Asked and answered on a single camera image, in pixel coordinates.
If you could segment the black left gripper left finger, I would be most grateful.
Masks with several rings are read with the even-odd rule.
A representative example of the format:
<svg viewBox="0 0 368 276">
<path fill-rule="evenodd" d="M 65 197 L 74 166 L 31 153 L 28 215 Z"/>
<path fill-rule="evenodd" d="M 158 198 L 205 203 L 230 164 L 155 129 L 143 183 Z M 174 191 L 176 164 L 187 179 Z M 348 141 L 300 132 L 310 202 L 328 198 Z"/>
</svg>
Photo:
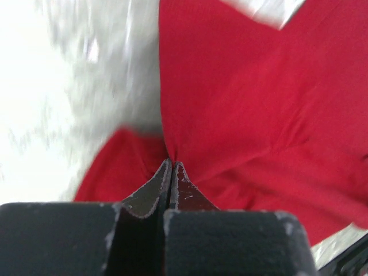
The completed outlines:
<svg viewBox="0 0 368 276">
<path fill-rule="evenodd" d="M 2 275 L 160 275 L 172 165 L 121 202 L 1 206 Z"/>
</svg>

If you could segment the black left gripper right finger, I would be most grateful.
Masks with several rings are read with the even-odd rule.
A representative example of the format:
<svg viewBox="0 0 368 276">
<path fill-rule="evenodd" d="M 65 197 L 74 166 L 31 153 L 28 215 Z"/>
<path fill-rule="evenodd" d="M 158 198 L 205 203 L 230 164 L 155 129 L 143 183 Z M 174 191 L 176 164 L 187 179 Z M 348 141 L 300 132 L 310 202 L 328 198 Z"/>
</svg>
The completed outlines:
<svg viewBox="0 0 368 276">
<path fill-rule="evenodd" d="M 176 163 L 164 213 L 166 275 L 315 275 L 301 223 L 283 211 L 218 210 Z"/>
</svg>

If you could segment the red t shirt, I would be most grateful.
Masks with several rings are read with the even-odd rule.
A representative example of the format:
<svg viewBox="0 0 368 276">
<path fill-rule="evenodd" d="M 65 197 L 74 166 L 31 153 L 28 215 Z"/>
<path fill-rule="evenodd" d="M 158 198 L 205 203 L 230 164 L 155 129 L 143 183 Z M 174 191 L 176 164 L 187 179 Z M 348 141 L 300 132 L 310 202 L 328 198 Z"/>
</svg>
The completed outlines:
<svg viewBox="0 0 368 276">
<path fill-rule="evenodd" d="M 282 30 L 161 1 L 163 137 L 118 130 L 76 201 L 120 201 L 170 158 L 221 209 L 285 210 L 316 244 L 367 227 L 367 2 L 306 1 Z"/>
</svg>

